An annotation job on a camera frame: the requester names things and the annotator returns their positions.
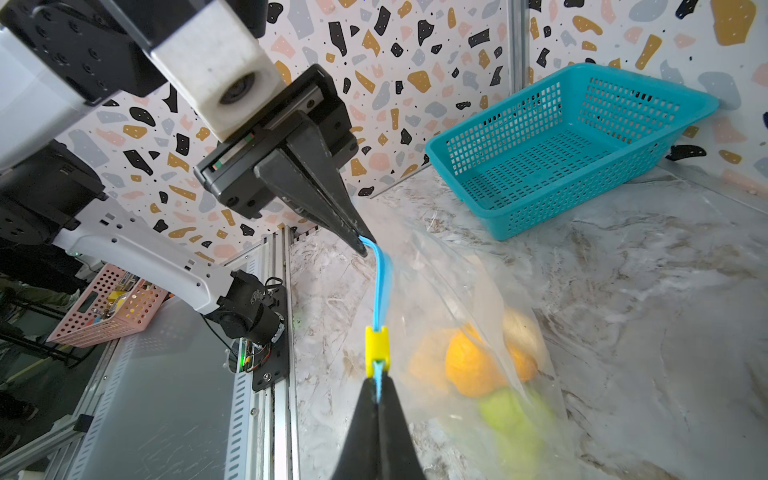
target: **person's leg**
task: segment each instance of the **person's leg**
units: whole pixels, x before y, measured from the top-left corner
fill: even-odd
[[[17,400],[8,392],[0,392],[0,417],[9,420],[30,420],[38,408],[29,402]]]
[[[51,306],[67,306],[71,300],[71,296],[68,293],[55,292],[53,290],[48,290],[47,288],[31,286],[26,283],[15,282],[6,278],[0,278],[0,288],[13,289],[18,298],[33,303],[43,303]]]

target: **white panel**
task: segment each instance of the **white panel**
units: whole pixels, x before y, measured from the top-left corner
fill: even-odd
[[[93,200],[75,218],[80,226],[61,230],[55,246],[126,269],[171,291],[202,314],[218,308],[219,296],[226,296],[232,285],[229,268],[157,235],[112,197]]]
[[[0,172],[91,111],[7,28],[0,29]]]

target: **table surface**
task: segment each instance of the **table surface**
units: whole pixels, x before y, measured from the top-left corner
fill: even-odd
[[[767,216],[659,168],[505,242],[433,169],[364,201],[500,259],[525,285],[585,478],[764,478]],[[303,480],[329,478],[338,459],[374,273],[326,230],[291,247]],[[428,478],[482,478],[437,422],[412,428]]]

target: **terrazzo wallpaper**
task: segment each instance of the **terrazzo wallpaper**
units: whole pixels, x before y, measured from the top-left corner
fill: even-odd
[[[286,82],[318,63],[334,78],[360,150],[342,170],[367,197],[429,164],[429,138],[509,96],[502,0],[285,0],[269,4],[260,44]],[[312,225],[274,201],[259,220],[218,204],[191,168],[217,145],[165,84],[120,93],[58,139],[127,209],[209,261],[225,261],[281,224]]]
[[[768,197],[768,2],[529,0],[528,80],[589,61],[706,91],[667,158]]]

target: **cable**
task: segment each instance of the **cable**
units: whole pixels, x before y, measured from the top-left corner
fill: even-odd
[[[235,357],[235,361],[237,361],[238,355],[235,353],[234,350],[232,350],[232,347],[227,345],[227,342],[224,342],[224,339],[221,338],[218,333],[216,333],[216,330],[214,330],[214,328],[210,325],[210,323],[208,323],[208,319],[205,318],[202,313],[200,314],[200,318],[203,319],[203,321],[205,322],[205,325],[208,327],[208,329],[211,332],[213,332],[213,334],[216,336],[216,338],[218,338],[219,341],[222,342],[224,344],[224,346],[226,346],[227,350],[232,352],[232,355]]]
[[[266,363],[266,359],[270,358],[270,355],[272,355],[272,346],[271,345],[270,345],[269,351],[266,353],[264,358],[262,358],[256,365],[254,365],[254,366],[250,367],[248,370],[246,370],[246,372],[252,372],[255,369],[260,368],[264,363]]]
[[[270,280],[277,280],[280,283],[273,283],[272,285],[267,285]],[[264,288],[270,289],[270,288],[277,288],[278,286],[283,285],[283,279],[277,278],[276,276],[271,276],[270,278],[266,279],[266,282],[264,282]]]

